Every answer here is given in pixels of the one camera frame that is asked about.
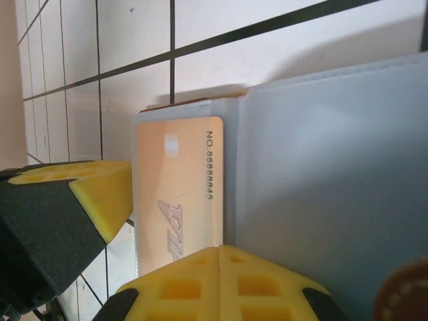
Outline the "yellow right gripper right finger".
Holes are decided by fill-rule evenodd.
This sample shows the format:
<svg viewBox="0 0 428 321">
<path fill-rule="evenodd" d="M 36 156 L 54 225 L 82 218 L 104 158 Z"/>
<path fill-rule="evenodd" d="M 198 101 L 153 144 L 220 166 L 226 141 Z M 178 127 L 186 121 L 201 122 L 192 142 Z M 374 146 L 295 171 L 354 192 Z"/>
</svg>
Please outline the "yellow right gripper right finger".
<svg viewBox="0 0 428 321">
<path fill-rule="evenodd" d="M 232 246 L 219 248 L 221 320 L 337 320 L 318 282 Z"/>
</svg>

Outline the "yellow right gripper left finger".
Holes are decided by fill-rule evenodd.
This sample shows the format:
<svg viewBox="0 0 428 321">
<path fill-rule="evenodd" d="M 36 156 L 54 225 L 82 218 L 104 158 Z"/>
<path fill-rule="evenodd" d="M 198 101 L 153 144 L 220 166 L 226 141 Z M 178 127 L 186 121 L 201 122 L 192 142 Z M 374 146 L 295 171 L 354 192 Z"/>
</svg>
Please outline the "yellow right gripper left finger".
<svg viewBox="0 0 428 321">
<path fill-rule="evenodd" d="M 219 249 L 140 276 L 106 302 L 107 320 L 219 320 Z"/>
</svg>

